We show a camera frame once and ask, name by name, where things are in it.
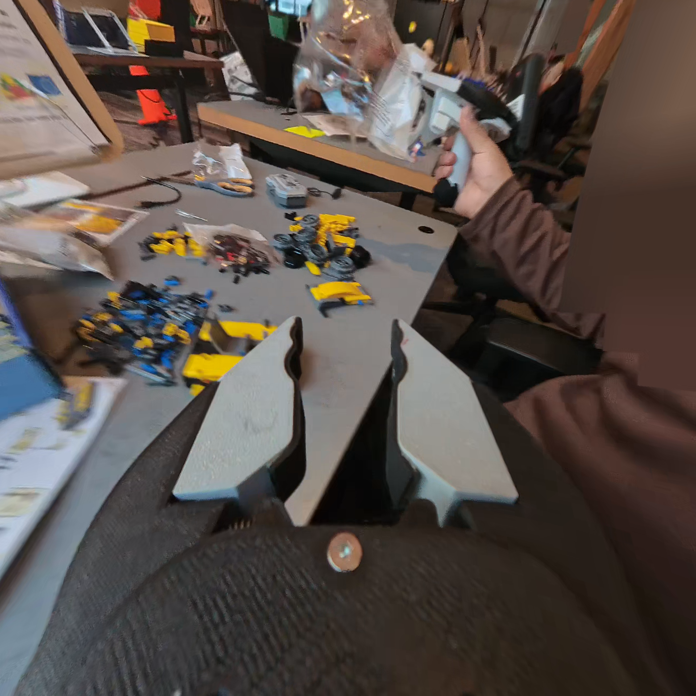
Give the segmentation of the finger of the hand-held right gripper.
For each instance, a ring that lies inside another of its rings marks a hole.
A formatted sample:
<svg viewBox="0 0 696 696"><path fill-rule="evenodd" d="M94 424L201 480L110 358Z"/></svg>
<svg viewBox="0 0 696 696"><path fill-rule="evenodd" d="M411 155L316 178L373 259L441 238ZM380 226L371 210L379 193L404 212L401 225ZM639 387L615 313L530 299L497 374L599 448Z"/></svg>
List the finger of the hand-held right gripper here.
<svg viewBox="0 0 696 696"><path fill-rule="evenodd" d="M463 80L432 71L420 74L423 89L430 94L428 110L429 123L458 123L461 110L465 105L464 98L459 94Z"/></svg>

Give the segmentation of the yellow black brick vehicle model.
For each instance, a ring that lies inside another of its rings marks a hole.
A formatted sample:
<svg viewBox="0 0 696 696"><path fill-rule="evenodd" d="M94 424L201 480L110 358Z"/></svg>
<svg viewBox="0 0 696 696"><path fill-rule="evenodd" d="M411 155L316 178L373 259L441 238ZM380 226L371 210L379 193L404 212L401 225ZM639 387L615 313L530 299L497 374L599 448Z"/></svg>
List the yellow black brick vehicle model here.
<svg viewBox="0 0 696 696"><path fill-rule="evenodd" d="M185 361L181 375L192 397L224 377L277 326L268 323L206 320Z"/></svg>

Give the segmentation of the clear bag of wheel parts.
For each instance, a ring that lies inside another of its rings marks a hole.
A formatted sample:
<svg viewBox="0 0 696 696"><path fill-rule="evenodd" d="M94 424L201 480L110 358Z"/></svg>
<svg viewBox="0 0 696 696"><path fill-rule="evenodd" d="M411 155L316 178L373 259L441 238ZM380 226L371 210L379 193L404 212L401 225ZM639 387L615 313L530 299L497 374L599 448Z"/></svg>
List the clear bag of wheel parts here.
<svg viewBox="0 0 696 696"><path fill-rule="evenodd" d="M294 104L413 161L426 120L421 77L435 65L431 53L401 41L387 1L312 1L293 66Z"/></svg>

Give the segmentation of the yellow brick panel piece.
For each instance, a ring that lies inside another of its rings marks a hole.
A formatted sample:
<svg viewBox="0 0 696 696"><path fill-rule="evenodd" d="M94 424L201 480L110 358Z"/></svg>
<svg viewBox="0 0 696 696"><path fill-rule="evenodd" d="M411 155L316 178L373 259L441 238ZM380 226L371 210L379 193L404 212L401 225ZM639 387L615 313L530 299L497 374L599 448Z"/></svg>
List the yellow brick panel piece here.
<svg viewBox="0 0 696 696"><path fill-rule="evenodd" d="M330 310L343 306L371 306L372 296L359 282L332 281L316 285L306 285L319 313L328 318Z"/></svg>

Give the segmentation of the pile of wheels and beams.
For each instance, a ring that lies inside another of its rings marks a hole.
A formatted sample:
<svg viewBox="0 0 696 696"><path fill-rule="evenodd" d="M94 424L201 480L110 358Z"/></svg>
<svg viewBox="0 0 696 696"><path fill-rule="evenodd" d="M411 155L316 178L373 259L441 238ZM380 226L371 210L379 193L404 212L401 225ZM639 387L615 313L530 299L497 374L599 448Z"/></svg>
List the pile of wheels and beams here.
<svg viewBox="0 0 696 696"><path fill-rule="evenodd" d="M306 268L314 276L352 281L372 264L370 251L359 243L356 218L345 214L286 214L289 227L275 234L271 245L283 265Z"/></svg>

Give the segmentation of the grey orange scissors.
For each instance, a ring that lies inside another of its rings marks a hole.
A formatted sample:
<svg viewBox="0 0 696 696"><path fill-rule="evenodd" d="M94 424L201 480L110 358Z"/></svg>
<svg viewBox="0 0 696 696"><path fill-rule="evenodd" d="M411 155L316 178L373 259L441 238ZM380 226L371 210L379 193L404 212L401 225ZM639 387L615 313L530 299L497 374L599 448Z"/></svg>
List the grey orange scissors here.
<svg viewBox="0 0 696 696"><path fill-rule="evenodd" d="M205 178L202 175L186 173L170 176L168 180L173 184L194 186L228 197L250 198L255 194L255 185L252 179Z"/></svg>

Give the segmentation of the person's right hand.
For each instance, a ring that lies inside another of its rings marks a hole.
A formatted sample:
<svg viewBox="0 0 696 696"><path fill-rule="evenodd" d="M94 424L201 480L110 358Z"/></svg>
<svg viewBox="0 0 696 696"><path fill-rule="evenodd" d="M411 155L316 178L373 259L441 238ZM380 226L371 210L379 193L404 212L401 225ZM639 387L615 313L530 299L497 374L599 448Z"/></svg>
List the person's right hand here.
<svg viewBox="0 0 696 696"><path fill-rule="evenodd" d="M459 134L468 142L471 162L465 186L452 209L465 219L472 219L492 196L513 176L505 155L490 139L476 119L472 106L462 109L459 118Z"/></svg>

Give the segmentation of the pile of small bricks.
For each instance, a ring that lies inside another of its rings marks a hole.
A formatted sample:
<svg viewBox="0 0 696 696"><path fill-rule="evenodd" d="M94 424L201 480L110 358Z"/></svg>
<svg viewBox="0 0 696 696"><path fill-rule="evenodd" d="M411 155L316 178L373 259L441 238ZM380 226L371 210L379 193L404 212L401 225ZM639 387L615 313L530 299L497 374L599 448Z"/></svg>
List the pile of small bricks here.
<svg viewBox="0 0 696 696"><path fill-rule="evenodd" d="M72 328L80 367L97 366L110 376L130 372L158 386L174 386L175 367L207 318L213 290L180 292L178 278L162 286L128 281L85 311Z"/></svg>

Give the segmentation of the bag of red black parts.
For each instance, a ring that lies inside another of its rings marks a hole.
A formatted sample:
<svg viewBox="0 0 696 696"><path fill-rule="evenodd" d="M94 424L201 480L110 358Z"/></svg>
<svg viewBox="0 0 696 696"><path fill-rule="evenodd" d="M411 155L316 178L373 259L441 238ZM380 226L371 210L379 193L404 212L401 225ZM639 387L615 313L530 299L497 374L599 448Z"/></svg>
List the bag of red black parts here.
<svg viewBox="0 0 696 696"><path fill-rule="evenodd" d="M246 278L266 275L281 264L271 242L261 233L237 224L184 225L187 255L221 274Z"/></svg>

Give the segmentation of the grey battery box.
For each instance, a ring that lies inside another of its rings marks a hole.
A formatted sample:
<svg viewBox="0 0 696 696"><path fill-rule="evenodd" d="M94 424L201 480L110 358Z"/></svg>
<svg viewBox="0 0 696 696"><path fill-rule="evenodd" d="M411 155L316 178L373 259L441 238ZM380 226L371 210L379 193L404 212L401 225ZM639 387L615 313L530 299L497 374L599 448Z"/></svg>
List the grey battery box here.
<svg viewBox="0 0 696 696"><path fill-rule="evenodd" d="M308 188L288 173L276 173L265 178L266 192L271 200L287 210L299 210L307 205Z"/></svg>

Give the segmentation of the cluster of yellow bricks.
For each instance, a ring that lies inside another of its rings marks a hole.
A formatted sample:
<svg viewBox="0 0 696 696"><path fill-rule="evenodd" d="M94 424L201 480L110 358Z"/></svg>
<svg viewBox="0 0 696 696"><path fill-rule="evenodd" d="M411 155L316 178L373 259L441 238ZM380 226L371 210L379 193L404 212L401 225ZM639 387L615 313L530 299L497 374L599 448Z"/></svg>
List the cluster of yellow bricks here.
<svg viewBox="0 0 696 696"><path fill-rule="evenodd" d="M207 248L202 241L189 231L181 231L177 227L153 232L144 237L138 243L138 247L143 260L158 256L176 256L202 262L208 257Z"/></svg>

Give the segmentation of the building instruction booklet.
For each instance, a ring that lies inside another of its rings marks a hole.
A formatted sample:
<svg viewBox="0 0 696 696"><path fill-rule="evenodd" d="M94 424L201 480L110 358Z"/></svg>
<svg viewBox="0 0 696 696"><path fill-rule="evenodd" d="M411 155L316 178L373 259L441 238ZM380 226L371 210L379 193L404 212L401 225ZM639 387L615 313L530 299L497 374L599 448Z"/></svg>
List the building instruction booklet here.
<svg viewBox="0 0 696 696"><path fill-rule="evenodd" d="M57 399L1 423L1 577L102 430L125 378L66 377Z"/></svg>

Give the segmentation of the sticker sheet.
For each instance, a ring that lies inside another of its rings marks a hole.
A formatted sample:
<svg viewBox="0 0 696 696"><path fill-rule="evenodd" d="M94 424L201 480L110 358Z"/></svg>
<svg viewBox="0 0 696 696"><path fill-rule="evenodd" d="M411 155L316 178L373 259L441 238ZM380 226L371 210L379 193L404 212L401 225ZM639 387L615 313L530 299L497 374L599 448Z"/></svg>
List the sticker sheet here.
<svg viewBox="0 0 696 696"><path fill-rule="evenodd" d="M116 205L67 199L53 204L33 219L41 229L82 234L98 247L108 247L118 237L148 217L148 212Z"/></svg>

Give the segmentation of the orange object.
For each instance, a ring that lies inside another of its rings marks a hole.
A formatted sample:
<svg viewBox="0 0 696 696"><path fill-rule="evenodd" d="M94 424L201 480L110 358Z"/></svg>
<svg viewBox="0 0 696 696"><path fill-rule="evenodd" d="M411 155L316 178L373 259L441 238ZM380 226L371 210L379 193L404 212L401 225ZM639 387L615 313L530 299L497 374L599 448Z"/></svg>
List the orange object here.
<svg viewBox="0 0 696 696"><path fill-rule="evenodd" d="M160 21L161 1L130 1L127 18L127 32L139 54L147 54L145 43L160 42L175 44L173 26ZM176 121L177 117L166 106L161 94L156 89L136 92L141 105L143 118L139 125L155 126Z"/></svg>

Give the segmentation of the wooden table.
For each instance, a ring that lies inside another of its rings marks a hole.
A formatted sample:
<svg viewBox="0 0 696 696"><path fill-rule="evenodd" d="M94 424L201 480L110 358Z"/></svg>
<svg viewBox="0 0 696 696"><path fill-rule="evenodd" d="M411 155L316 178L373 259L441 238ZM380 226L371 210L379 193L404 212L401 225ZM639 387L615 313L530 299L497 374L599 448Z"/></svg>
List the wooden table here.
<svg viewBox="0 0 696 696"><path fill-rule="evenodd" d="M119 67L126 74L89 74L88 80L98 92L172 90L175 114L183 144L194 141L185 85L185 70L211 70L222 74L223 62L186 51L182 57L149 57L143 54L107 54L91 48L71 47L82 67Z"/></svg>

